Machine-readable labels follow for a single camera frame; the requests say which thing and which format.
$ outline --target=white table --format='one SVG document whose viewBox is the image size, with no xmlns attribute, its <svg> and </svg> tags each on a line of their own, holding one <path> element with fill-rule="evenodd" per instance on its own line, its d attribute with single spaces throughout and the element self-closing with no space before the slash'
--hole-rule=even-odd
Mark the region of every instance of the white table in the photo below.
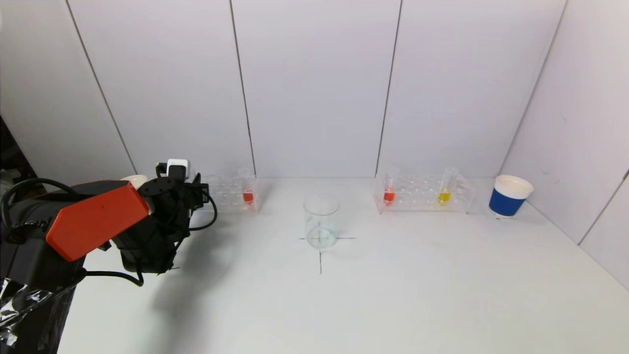
<svg viewBox="0 0 629 354">
<path fill-rule="evenodd" d="M 629 292 L 531 205 L 491 217 L 491 181 L 474 183 L 470 214 L 380 215 L 372 180 L 264 181 L 260 213 L 219 215 L 180 269 L 142 288 L 85 279 L 59 353 L 629 353 Z M 321 275 L 300 239 L 315 188 L 355 237 L 321 255 Z M 122 270 L 120 255 L 86 268 Z"/>
</svg>

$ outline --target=test tube with red liquid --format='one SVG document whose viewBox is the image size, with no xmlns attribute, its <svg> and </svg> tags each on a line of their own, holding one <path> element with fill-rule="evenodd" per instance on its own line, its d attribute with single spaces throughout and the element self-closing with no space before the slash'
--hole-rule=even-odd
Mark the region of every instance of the test tube with red liquid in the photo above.
<svg viewBox="0 0 629 354">
<path fill-rule="evenodd" d="M 391 205 L 395 200 L 395 189 L 398 183 L 399 168 L 390 167 L 384 176 L 384 204 Z"/>
<path fill-rule="evenodd" d="M 240 178 L 240 183 L 242 184 L 242 199 L 245 201 L 245 204 L 252 205 L 253 204 L 253 176 L 248 168 L 241 168 L 238 170 L 238 177 Z"/>
</svg>

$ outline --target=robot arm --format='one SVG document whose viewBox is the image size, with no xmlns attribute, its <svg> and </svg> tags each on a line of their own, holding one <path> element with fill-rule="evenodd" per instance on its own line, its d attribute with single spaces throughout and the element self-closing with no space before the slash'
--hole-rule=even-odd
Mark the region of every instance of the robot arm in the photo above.
<svg viewBox="0 0 629 354">
<path fill-rule="evenodd" d="M 200 174 L 187 182 L 186 160 L 157 166 L 158 177 L 137 190 L 128 181 L 98 181 L 68 187 L 46 179 L 15 185 L 2 199 L 0 239 L 1 353 L 54 354 L 74 287 L 85 277 L 125 278 L 142 286 L 142 273 L 164 273 L 191 231 L 205 229 L 217 210 Z M 14 202 L 11 195 L 35 183 L 63 192 Z M 192 213 L 205 203 L 212 221 L 190 228 Z M 83 262 L 96 248 L 114 242 L 124 268 L 138 278 L 112 271 L 86 271 Z"/>
</svg>

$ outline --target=black wire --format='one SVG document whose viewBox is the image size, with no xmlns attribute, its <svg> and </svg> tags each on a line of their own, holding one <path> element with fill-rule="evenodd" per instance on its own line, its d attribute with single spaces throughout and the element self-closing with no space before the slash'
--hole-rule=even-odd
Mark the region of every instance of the black wire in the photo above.
<svg viewBox="0 0 629 354">
<path fill-rule="evenodd" d="M 6 193 L 2 197 L 2 200 L 0 200 L 0 215 L 2 215 L 2 222 L 4 223 L 4 226 L 8 232 L 10 232 L 13 228 L 13 223 L 11 222 L 11 216 L 9 214 L 9 200 L 18 190 L 26 186 L 34 185 L 35 183 L 55 186 L 63 191 L 66 191 L 69 194 L 76 195 L 77 197 L 79 196 L 79 194 L 75 190 L 68 187 L 67 185 L 54 180 L 49 180 L 48 178 L 31 178 L 30 180 L 22 181 L 14 185 L 8 191 L 6 191 Z"/>
<path fill-rule="evenodd" d="M 208 227 L 212 226 L 214 224 L 214 222 L 216 222 L 216 217 L 218 216 L 218 209 L 216 208 L 216 204 L 214 203 L 214 200 L 212 199 L 212 197 L 209 195 L 208 192 L 206 192 L 203 189 L 198 188 L 199 191 L 201 191 L 201 193 L 203 193 L 209 200 L 209 202 L 212 204 L 212 208 L 214 209 L 214 217 L 212 218 L 212 220 L 210 222 L 208 222 L 207 224 L 203 225 L 203 226 L 199 226 L 199 227 L 175 227 L 172 225 L 168 225 L 168 224 L 164 224 L 163 222 L 159 221 L 158 219 L 154 219 L 155 222 L 162 227 L 165 227 L 167 229 L 173 230 L 173 231 L 184 231 L 184 232 L 190 232 L 190 231 L 199 231 L 199 230 L 203 230 L 203 229 L 207 229 Z"/>
<path fill-rule="evenodd" d="M 137 274 L 138 274 L 138 278 L 136 279 L 136 278 L 133 278 L 129 274 L 120 273 L 119 271 L 96 270 L 96 271 L 88 271 L 86 276 L 87 277 L 116 277 L 116 278 L 122 278 L 122 279 L 126 279 L 126 280 L 130 281 L 131 283 L 134 283 L 135 285 L 138 285 L 139 287 L 141 287 L 142 285 L 144 285 L 144 277 L 142 276 L 142 270 L 140 269 L 139 265 L 138 265 L 138 268 L 137 268 Z"/>
</svg>

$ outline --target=white wall panel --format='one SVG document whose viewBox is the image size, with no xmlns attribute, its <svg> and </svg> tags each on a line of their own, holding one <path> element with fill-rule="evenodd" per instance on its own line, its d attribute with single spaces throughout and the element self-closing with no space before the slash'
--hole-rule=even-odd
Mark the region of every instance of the white wall panel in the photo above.
<svg viewBox="0 0 629 354">
<path fill-rule="evenodd" d="M 3 1 L 0 115 L 38 176 L 133 174 L 65 1 Z"/>
<path fill-rule="evenodd" d="M 575 242 L 629 167 L 629 2 L 569 1 L 504 173 Z"/>
<path fill-rule="evenodd" d="M 399 0 L 233 0 L 258 173 L 373 177 Z"/>
<path fill-rule="evenodd" d="M 229 0 L 70 0 L 138 172 L 253 167 Z"/>
<path fill-rule="evenodd" d="M 495 176 L 564 0 L 404 0 L 379 166 Z"/>
<path fill-rule="evenodd" d="M 629 182 L 596 221 L 581 247 L 629 290 Z"/>
</svg>

